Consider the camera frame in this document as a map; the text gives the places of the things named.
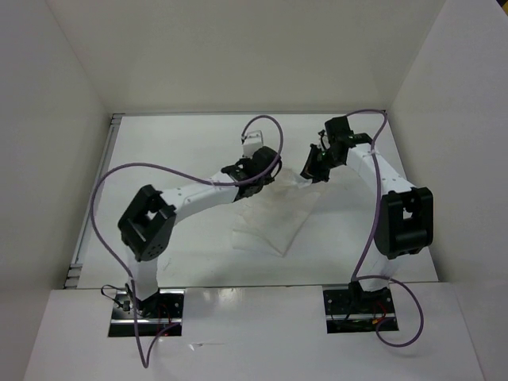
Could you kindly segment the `white pleated skirt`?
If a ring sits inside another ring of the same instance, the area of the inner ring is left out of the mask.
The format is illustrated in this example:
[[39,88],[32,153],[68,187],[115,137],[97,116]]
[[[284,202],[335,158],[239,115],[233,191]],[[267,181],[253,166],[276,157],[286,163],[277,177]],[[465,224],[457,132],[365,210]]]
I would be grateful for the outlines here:
[[241,200],[232,227],[232,248],[284,257],[324,192],[324,183],[282,169],[260,193]]

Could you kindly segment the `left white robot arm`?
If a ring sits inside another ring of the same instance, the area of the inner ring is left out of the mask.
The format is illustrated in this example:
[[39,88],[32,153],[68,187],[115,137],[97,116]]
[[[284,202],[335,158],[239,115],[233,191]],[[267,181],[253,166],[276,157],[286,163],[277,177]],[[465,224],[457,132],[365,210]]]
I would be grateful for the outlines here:
[[135,289],[129,292],[129,306],[137,315],[146,318],[157,310],[157,260],[167,249],[177,224],[215,206],[252,197],[275,181],[275,176],[267,173],[252,183],[237,185],[247,178],[243,170],[229,166],[204,183],[162,191],[151,185],[139,189],[117,224],[128,253],[131,275],[127,287]]

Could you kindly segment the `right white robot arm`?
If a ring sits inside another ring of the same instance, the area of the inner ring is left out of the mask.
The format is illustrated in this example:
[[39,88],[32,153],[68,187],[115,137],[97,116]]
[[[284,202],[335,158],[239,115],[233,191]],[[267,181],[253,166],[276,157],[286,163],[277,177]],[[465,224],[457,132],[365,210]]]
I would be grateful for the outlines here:
[[357,312],[375,303],[375,292],[387,287],[403,260],[418,254],[433,241],[433,194],[403,178],[369,143],[347,147],[335,157],[332,148],[318,144],[301,175],[314,183],[329,180],[340,166],[353,170],[374,195],[372,226],[351,281],[348,303]]

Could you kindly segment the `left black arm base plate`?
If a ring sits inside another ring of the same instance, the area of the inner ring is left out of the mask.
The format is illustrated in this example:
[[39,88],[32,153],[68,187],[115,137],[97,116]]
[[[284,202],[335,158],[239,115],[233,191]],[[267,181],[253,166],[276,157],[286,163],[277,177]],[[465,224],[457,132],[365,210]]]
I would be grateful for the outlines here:
[[[137,311],[140,337],[180,337],[183,329],[184,289],[162,288],[155,299]],[[134,308],[125,290],[116,290],[108,337],[135,337]]]

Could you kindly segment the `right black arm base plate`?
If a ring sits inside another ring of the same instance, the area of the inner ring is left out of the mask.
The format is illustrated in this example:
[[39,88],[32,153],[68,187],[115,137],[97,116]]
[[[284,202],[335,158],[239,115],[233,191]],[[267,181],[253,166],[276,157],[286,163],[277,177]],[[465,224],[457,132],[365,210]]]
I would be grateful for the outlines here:
[[328,334],[370,333],[381,324],[380,332],[398,331],[389,288],[355,296],[347,286],[322,290]]

